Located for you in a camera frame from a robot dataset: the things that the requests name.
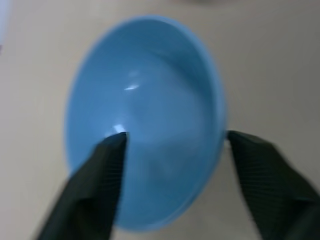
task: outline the blue bowl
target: blue bowl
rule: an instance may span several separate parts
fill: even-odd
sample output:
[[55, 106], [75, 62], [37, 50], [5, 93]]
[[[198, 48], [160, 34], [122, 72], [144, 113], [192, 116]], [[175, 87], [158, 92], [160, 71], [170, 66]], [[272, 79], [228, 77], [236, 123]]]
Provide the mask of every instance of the blue bowl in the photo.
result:
[[155, 230], [188, 208], [215, 169], [225, 138], [224, 92], [189, 29], [166, 17], [136, 17], [86, 57], [65, 121], [71, 174], [104, 137], [129, 132], [116, 224]]

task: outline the table surface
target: table surface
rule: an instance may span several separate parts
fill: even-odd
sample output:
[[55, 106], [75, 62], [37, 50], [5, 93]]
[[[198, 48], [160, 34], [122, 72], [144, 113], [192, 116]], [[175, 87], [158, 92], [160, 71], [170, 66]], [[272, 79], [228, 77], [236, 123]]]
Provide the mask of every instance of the table surface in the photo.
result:
[[[67, 177], [64, 112], [94, 41], [138, 14], [175, 18], [212, 52], [229, 129], [276, 143], [320, 188], [318, 0], [12, 0], [0, 55], [0, 239], [33, 239]], [[256, 240], [230, 151], [201, 196], [155, 232], [116, 240]]]

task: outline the bowl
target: bowl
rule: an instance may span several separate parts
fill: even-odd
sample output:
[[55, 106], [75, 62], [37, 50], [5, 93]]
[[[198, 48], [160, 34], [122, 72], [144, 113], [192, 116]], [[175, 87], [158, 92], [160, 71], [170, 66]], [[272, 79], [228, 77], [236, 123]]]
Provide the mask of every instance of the bowl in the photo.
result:
[[93, 147], [128, 132], [116, 224], [159, 229], [199, 195], [220, 157], [226, 107], [220, 77], [201, 41], [155, 15], [116, 26], [75, 77], [65, 119], [70, 174]]

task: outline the beige surface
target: beige surface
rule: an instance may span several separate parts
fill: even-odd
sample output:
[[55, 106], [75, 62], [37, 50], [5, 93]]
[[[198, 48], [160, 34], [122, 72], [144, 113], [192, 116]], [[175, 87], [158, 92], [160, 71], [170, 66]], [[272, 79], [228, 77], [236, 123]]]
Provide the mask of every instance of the beige surface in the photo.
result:
[[[94, 40], [131, 15], [173, 17], [214, 54], [230, 128], [274, 141], [320, 188], [319, 0], [13, 0], [0, 56], [0, 239], [31, 239], [67, 176], [63, 116]], [[255, 240], [224, 157], [194, 205], [169, 227], [121, 240]]]

